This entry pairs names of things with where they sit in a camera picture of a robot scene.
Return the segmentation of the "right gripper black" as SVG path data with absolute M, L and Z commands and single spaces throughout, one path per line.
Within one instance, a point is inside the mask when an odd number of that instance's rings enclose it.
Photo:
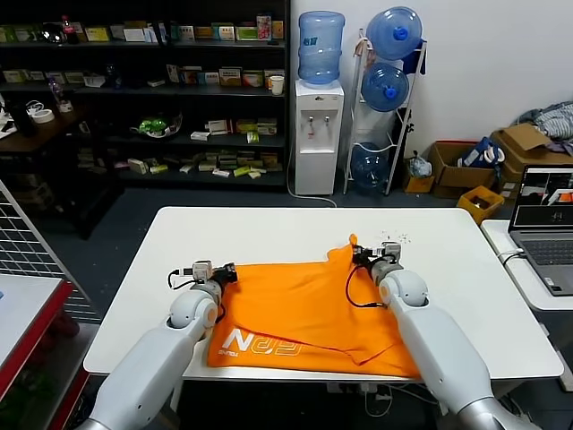
M 367 248 L 361 245 L 353 246 L 352 262 L 356 267 L 370 269 L 380 258 L 380 248 Z

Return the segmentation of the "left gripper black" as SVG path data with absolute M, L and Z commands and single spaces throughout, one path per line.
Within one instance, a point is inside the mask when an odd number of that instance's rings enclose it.
M 233 262 L 218 267 L 213 271 L 213 280 L 219 285 L 227 285 L 238 281 L 238 275 Z

